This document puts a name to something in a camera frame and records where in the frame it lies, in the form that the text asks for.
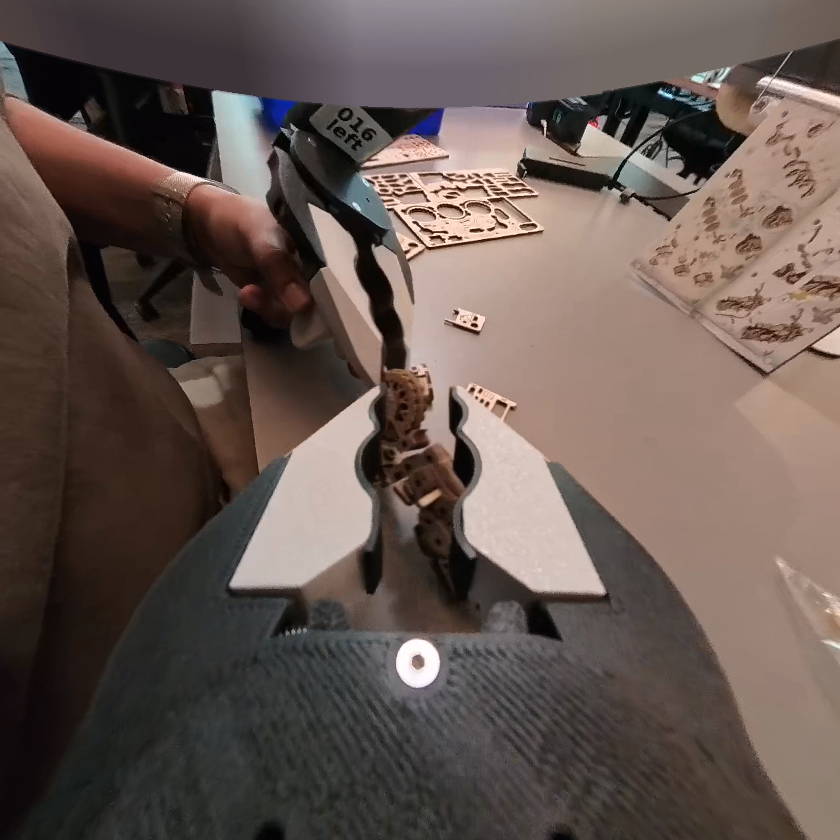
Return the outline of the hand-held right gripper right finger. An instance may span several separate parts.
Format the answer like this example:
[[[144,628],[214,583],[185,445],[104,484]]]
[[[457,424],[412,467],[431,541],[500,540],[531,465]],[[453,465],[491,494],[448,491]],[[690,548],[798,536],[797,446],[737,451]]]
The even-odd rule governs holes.
[[[448,397],[453,508],[448,572],[467,602],[595,602],[607,591],[551,463],[462,386]]]

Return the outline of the black power strip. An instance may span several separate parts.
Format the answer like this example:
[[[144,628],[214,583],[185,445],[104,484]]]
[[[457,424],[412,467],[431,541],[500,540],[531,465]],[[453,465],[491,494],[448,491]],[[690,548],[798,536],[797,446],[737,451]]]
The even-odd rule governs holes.
[[[518,162],[516,175],[522,180],[536,179],[590,192],[600,192],[613,181],[613,173],[598,158],[592,160],[569,154],[551,154],[527,147]]]

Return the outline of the clear plastic bag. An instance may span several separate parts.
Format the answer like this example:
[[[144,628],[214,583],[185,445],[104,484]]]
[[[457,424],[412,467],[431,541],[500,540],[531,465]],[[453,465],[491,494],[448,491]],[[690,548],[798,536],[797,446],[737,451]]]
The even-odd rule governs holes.
[[[815,583],[806,574],[789,565],[782,558],[775,559],[780,581],[793,605],[795,614],[803,622],[815,641],[839,656],[839,598],[838,595]]]

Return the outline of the person's pale trousers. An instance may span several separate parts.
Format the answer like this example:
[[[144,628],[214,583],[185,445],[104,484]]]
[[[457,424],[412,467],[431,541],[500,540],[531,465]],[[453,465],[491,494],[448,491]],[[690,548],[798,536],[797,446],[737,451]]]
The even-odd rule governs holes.
[[[207,356],[170,369],[196,414],[229,497],[259,474],[242,355]]]

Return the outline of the slotted wooden puzzle piece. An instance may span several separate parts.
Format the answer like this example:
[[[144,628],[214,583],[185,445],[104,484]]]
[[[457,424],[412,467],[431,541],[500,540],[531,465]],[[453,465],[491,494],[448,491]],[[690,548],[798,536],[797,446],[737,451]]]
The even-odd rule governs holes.
[[[495,393],[477,383],[469,383],[466,390],[471,398],[503,422],[507,419],[509,413],[515,411],[518,407],[512,399]]]

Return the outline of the black box device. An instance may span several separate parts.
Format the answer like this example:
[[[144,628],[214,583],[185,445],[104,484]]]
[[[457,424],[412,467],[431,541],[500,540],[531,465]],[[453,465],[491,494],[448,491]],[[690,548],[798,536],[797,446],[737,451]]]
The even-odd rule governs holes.
[[[530,101],[526,106],[528,125],[569,149],[580,146],[585,128],[598,114],[599,109],[583,98]]]

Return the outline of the black chair base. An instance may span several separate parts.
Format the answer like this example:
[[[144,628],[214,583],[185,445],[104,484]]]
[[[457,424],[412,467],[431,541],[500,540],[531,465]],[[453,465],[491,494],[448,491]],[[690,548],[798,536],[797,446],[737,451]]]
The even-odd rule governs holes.
[[[166,258],[80,245],[87,275],[106,313],[134,340],[188,344],[193,276]]]

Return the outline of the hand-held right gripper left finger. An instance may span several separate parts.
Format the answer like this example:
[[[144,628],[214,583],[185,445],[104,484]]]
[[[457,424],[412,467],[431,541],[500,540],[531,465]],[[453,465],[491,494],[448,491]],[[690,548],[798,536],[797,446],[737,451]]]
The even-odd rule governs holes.
[[[385,388],[378,385],[294,448],[229,582],[290,599],[375,593],[382,504],[374,487]]]

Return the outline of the wooden puzzle sheet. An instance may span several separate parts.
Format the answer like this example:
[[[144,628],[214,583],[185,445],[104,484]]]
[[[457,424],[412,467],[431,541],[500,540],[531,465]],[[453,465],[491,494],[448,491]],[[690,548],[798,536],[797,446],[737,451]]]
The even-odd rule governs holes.
[[[364,179],[388,209],[538,196],[538,192],[520,177],[500,169],[367,174]]]
[[[392,213],[428,249],[537,235],[543,226],[506,197],[401,204]]]
[[[364,171],[386,166],[440,161],[448,157],[449,152],[428,138],[421,135],[408,134],[395,140],[377,154],[374,154],[368,161],[362,164],[361,169]]]

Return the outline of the blue bin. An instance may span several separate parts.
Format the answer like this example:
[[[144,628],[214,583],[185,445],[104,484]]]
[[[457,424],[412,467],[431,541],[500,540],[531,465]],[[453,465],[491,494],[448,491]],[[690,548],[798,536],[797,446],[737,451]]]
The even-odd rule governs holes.
[[[273,98],[260,98],[261,120],[268,130],[277,132],[284,126],[288,112],[298,103],[295,101],[279,100]],[[415,134],[423,137],[436,137],[442,128],[445,110],[443,108],[432,112],[410,129],[407,134]]]

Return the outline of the person's left hand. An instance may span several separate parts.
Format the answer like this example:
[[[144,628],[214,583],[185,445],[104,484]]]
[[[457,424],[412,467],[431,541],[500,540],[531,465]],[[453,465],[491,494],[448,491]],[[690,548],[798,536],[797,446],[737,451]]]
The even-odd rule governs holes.
[[[208,184],[185,205],[186,230],[199,252],[238,290],[238,302],[272,328],[284,329],[312,298],[297,247],[268,207]]]

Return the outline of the instruction booklet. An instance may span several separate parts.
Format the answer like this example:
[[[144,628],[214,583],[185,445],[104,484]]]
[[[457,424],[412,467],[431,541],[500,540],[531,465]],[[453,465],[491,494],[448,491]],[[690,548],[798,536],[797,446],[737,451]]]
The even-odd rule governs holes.
[[[838,327],[838,184],[838,111],[778,98],[633,272],[775,371]]]

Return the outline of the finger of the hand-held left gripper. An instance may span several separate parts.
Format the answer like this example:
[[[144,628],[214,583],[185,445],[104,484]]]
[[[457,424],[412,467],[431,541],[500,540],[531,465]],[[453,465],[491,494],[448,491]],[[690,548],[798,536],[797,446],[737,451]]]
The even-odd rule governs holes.
[[[383,332],[385,366],[407,366],[413,346],[414,288],[410,266],[394,231],[375,247],[375,259],[391,289],[386,310],[389,325]]]
[[[320,245],[315,250],[320,267],[313,277],[316,311],[331,333],[338,354],[352,364],[368,384],[380,384],[385,366],[387,305],[391,302],[388,279],[375,259],[375,247]]]

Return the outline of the wooden puzzle model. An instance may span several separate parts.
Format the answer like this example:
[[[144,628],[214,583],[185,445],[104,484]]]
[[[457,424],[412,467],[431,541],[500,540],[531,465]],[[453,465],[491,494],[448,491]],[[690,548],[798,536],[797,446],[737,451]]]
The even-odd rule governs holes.
[[[449,558],[455,504],[465,485],[455,473],[452,455],[431,441],[424,426],[434,403],[430,375],[424,364],[384,373],[381,465],[375,481],[379,487],[393,488],[405,505],[416,510],[416,544],[454,602],[465,599],[456,591],[454,563]]]

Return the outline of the person's brown shirt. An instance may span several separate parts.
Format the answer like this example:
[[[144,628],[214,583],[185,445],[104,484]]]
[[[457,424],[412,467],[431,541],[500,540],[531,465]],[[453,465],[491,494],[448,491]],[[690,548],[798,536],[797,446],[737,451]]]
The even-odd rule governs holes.
[[[172,373],[97,299],[2,90],[2,838],[49,785],[111,651],[219,509]]]

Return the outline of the person's left forearm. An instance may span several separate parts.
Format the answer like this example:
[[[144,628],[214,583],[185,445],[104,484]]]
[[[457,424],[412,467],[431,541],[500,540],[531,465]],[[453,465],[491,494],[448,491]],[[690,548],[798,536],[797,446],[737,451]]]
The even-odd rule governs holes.
[[[147,256],[189,261],[186,196],[198,180],[80,131],[17,98],[3,111],[17,144],[77,235]]]

